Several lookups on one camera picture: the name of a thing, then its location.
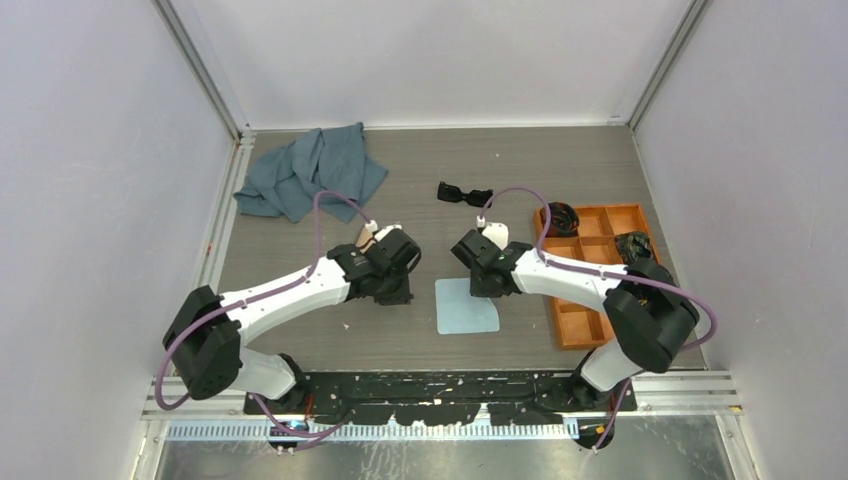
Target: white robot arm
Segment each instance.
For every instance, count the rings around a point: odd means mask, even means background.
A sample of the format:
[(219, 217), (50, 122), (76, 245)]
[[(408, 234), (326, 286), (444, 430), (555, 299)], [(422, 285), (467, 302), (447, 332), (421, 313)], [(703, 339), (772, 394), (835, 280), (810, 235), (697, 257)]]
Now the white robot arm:
[(368, 248), (346, 244), (330, 250), (312, 275), (290, 290), (284, 287), (306, 277), (308, 268), (236, 292), (215, 295), (208, 286), (191, 292), (165, 334), (166, 349), (189, 325), (221, 305), (244, 300), (247, 306), (222, 313), (177, 347), (173, 362), (189, 396), (202, 400), (229, 388), (297, 405), (303, 381), (294, 361), (246, 345), (295, 317), (355, 298), (373, 297), (380, 305), (409, 303), (409, 273), (421, 249), (400, 225), (379, 230), (373, 241)]
[(616, 338), (590, 351), (567, 385), (569, 398), (590, 409), (605, 401), (618, 383), (642, 370), (664, 373), (692, 333), (698, 312), (688, 300), (659, 288), (552, 266), (590, 267), (602, 273), (639, 276), (674, 285), (653, 260), (633, 265), (597, 265), (545, 253), (529, 244), (502, 247), (506, 227), (470, 230), (451, 252), (471, 271), (471, 295), (496, 298), (512, 293), (562, 298), (604, 313)]

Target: wooden tray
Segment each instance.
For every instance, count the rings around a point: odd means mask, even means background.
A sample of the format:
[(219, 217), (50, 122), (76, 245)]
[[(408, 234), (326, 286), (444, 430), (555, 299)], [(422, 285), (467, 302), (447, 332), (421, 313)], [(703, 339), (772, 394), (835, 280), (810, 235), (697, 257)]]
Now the wooden tray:
[[(542, 210), (533, 213), (537, 238), (544, 227)], [(614, 265), (622, 263), (615, 248), (615, 236), (635, 230), (647, 233), (656, 251), (654, 235), (638, 203), (574, 207), (574, 210), (580, 218), (577, 236), (548, 237), (544, 241), (545, 251), (561, 257)], [(557, 344), (563, 350), (600, 347), (615, 336), (606, 315), (555, 297), (550, 297), (550, 306)]]

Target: gray cloth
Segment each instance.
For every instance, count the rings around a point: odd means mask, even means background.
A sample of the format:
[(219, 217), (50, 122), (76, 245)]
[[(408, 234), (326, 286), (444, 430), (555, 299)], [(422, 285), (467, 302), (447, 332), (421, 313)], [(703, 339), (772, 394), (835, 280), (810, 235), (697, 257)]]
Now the gray cloth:
[[(299, 222), (312, 210), (312, 200), (321, 190), (336, 191), (362, 206), (387, 174), (365, 153), (362, 123), (316, 128), (259, 157), (234, 196), (239, 213), (285, 215)], [(343, 222), (356, 215), (353, 207), (329, 195), (321, 198), (321, 209)]]

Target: gray table surface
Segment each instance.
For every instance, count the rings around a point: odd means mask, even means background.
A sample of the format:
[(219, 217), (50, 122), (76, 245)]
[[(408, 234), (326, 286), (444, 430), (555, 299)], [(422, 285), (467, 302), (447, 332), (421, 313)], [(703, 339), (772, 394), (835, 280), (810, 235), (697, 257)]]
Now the gray table surface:
[[(298, 133), (257, 135), (251, 161), (291, 142)], [(310, 312), (250, 346), (292, 355), (304, 370), (569, 369), (585, 351), (560, 350), (547, 301), (514, 295), (495, 300), (500, 331), (440, 335), (435, 281), (467, 277), (450, 248), (474, 227), (478, 209), (436, 199), (444, 180), (471, 189), (524, 185), (549, 201), (571, 205), (641, 203), (666, 266), (666, 242), (630, 132), (625, 127), (376, 130), (366, 132), (371, 155), (389, 176), (367, 204), (382, 224), (401, 222), (423, 250), (410, 278), (411, 305), (381, 307), (370, 300)], [(488, 219), (506, 223), (510, 239), (533, 242), (531, 214), (538, 200), (507, 194)], [(236, 218), (219, 291), (267, 282), (310, 263), (313, 218)], [(325, 250), (352, 242), (361, 222), (344, 224), (323, 214)], [(703, 368), (700, 351), (681, 353), (675, 367)]]

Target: metal frame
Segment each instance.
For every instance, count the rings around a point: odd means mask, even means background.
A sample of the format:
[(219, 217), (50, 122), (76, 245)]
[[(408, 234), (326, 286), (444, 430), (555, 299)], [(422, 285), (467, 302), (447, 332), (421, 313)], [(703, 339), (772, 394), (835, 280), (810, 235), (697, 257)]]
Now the metal frame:
[(651, 75), (651, 79), (648, 81), (645, 91), (642, 92), (639, 102), (636, 103), (633, 115), (630, 116), (630, 121), (627, 123), (630, 130), (635, 132), (636, 129), (639, 128), (639, 124), (642, 122), (642, 119), (645, 118), (645, 113), (647, 113), (648, 108), (651, 106), (651, 103), (653, 103), (657, 91), (659, 91), (659, 88), (663, 81), (665, 81), (668, 72), (677, 61), (680, 52), (686, 45), (686, 42), (689, 40), (692, 32), (695, 30), (695, 27), (698, 26), (698, 22), (711, 2), (712, 0), (692, 0), (689, 4), (686, 14), (683, 15), (683, 20), (681, 20), (680, 24), (677, 26), (677, 30), (675, 30), (674, 35), (671, 37), (671, 43), (669, 43), (665, 53), (663, 53), (663, 56), (660, 59), (660, 63), (657, 64), (657, 68)]
[(730, 468), (737, 480), (756, 480), (760, 478), (757, 464), (751, 455), (748, 437), (743, 433), (745, 417), (716, 417), (721, 441), (730, 461)]
[(194, 73), (197, 81), (200, 82), (200, 87), (203, 89), (203, 93), (205, 93), (209, 101), (212, 102), (212, 106), (218, 114), (218, 117), (221, 118), (221, 122), (224, 123), (227, 131), (230, 132), (230, 135), (234, 139), (239, 138), (241, 129), (239, 129), (238, 125), (236, 125), (236, 121), (233, 118), (230, 109), (227, 107), (226, 102), (224, 102), (221, 92), (218, 90), (217, 85), (215, 85), (215, 81), (212, 79), (212, 75), (210, 75), (209, 70), (203, 63), (203, 59), (200, 57), (197, 47), (194, 45), (194, 42), (192, 41), (191, 36), (189, 36), (182, 20), (180, 20), (180, 16), (177, 14), (171, 0), (152, 0), (152, 2), (156, 7), (156, 10), (159, 11), (159, 15), (162, 17), (163, 23), (166, 27), (168, 27), (168, 31), (171, 33), (174, 43), (176, 43), (177, 48), (179, 48), (180, 52), (182, 52), (183, 58), (185, 58), (186, 63), (189, 68), (191, 68), (191, 71)]
[[(679, 415), (742, 415), (736, 387), (729, 372), (723, 371), (674, 371), (657, 375), (643, 373), (633, 377), (633, 391), (639, 402), (633, 412), (621, 412), (621, 416), (679, 416)], [(162, 393), (166, 400), (176, 400), (186, 393), (179, 377), (167, 377)], [(262, 415), (245, 415), (244, 392), (224, 390), (221, 394), (203, 401), (188, 400), (179, 409), (160, 410), (156, 405), (151, 384), (147, 401), (142, 411), (142, 420), (232, 420), (263, 419)], [(603, 418), (605, 412), (562, 413), (566, 418)], [(477, 418), (488, 419), (489, 414), (481, 409)], [(282, 421), (300, 420), (302, 415), (280, 415)]]
[[(206, 250), (206, 256), (195, 275), (195, 286), (211, 285), (215, 290), (218, 288), (236, 216), (233, 193), (244, 184), (255, 138), (252, 131), (241, 134), (235, 154), (227, 168), (221, 192), (218, 195), (211, 231), (207, 243), (201, 247)], [(144, 417), (141, 418), (139, 431), (136, 434), (138, 439), (136, 455), (132, 461), (129, 478), (152, 480), (155, 477), (164, 448), (164, 441), (161, 440), (165, 438), (167, 429), (167, 419), (150, 421)]]

